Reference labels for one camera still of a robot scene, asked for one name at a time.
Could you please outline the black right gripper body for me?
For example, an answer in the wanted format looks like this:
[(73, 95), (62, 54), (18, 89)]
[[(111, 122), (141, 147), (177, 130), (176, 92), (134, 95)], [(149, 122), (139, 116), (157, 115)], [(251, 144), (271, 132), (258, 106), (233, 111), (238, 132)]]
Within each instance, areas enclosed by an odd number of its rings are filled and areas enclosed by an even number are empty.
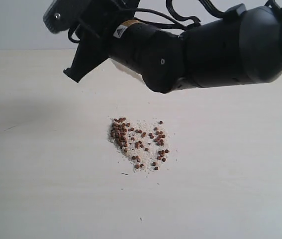
[(100, 42), (108, 54), (140, 75), (159, 75), (161, 30), (152, 23), (135, 18), (137, 0), (92, 0), (70, 26), (81, 41)]

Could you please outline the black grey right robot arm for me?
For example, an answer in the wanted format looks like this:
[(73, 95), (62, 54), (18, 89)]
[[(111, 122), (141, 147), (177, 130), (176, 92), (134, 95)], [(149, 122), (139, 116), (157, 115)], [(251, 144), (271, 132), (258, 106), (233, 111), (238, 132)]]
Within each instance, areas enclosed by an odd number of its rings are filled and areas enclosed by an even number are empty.
[(282, 7), (274, 0), (253, 9), (222, 12), (208, 0), (216, 21), (191, 16), (184, 26), (171, 1), (170, 24), (137, 19), (137, 0), (93, 0), (69, 29), (78, 37), (64, 73), (79, 82), (107, 59), (140, 75), (152, 91), (270, 83), (282, 74)]

